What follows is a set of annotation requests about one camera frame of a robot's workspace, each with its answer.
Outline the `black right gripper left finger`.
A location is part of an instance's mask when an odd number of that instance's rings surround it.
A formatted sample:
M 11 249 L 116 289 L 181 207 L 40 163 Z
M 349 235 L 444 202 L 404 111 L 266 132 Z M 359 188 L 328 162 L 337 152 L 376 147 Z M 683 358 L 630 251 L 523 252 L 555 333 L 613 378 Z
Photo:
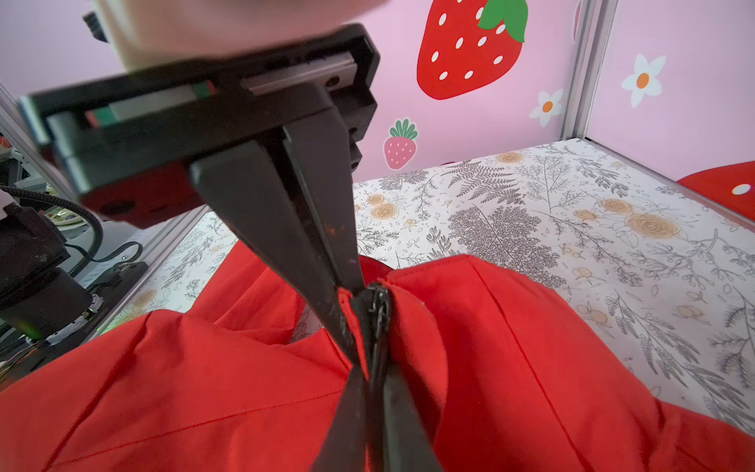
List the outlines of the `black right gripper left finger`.
M 360 367 L 348 376 L 334 419 L 311 471 L 364 472 L 367 464 L 368 385 Z

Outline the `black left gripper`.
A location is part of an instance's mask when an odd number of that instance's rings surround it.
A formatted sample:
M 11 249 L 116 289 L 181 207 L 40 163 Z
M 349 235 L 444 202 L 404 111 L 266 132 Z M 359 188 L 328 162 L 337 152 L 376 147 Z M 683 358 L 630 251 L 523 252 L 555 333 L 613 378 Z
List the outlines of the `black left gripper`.
M 200 206 L 203 198 L 305 299 L 356 362 L 337 291 L 365 288 L 350 140 L 363 139 L 376 112 L 371 85 L 380 58 L 364 26 L 352 24 L 254 53 L 184 60 L 37 92 L 18 106 L 39 153 L 61 171 L 84 207 L 150 227 Z M 92 112 L 120 101 L 203 84 L 208 96 L 112 124 L 90 120 Z M 285 147 L 317 238 L 307 234 L 267 150 L 251 141 L 292 121 L 284 127 Z

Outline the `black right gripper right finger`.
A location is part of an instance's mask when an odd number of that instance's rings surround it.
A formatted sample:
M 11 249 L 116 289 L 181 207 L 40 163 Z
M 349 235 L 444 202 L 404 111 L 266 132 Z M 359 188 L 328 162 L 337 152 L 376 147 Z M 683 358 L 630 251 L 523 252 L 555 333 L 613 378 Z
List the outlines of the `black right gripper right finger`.
M 409 387 L 395 364 L 389 366 L 383 382 L 383 466 L 391 472 L 442 471 Z

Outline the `red zip-up jacket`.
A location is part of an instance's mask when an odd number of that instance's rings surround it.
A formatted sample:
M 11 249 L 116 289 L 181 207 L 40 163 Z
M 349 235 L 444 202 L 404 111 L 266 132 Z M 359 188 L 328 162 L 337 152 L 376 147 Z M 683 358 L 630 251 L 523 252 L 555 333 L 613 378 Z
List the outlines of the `red zip-up jacket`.
M 554 291 L 471 256 L 337 300 L 356 350 L 237 246 L 156 311 L 1 395 L 5 471 L 750 471 L 754 441 L 656 399 Z

